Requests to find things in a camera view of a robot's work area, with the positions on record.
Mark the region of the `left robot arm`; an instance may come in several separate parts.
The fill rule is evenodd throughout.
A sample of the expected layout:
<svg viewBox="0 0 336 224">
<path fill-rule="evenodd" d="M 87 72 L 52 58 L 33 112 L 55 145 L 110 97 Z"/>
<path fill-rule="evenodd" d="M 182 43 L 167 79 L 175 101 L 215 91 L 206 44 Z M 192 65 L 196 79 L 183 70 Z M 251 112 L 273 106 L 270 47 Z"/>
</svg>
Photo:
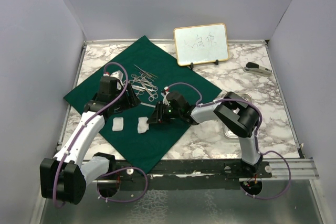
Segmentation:
<svg viewBox="0 0 336 224">
<path fill-rule="evenodd" d="M 109 117 L 140 104 L 128 80 L 104 75 L 93 98 L 85 105 L 81 119 L 70 139 L 53 158 L 44 158 L 40 164 L 42 197 L 54 202 L 78 204 L 86 187 L 102 176 L 110 179 L 116 172 L 113 155 L 96 153 L 84 163 L 84 157 Z"/>
</svg>

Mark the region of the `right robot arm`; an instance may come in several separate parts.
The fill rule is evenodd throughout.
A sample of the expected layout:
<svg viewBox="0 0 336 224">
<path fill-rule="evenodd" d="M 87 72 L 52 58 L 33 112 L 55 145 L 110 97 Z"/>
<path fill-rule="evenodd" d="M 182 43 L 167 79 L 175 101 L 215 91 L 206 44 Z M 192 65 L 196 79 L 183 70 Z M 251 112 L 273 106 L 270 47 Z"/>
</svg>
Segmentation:
<svg viewBox="0 0 336 224">
<path fill-rule="evenodd" d="M 168 92 L 163 101 L 156 103 L 147 124 L 170 123 L 180 119 L 189 125 L 221 120 L 239 139 L 241 171 L 254 177 L 260 171 L 263 155 L 259 151 L 257 132 L 262 122 L 261 112 L 234 92 L 207 104 L 189 104 L 177 91 Z"/>
</svg>

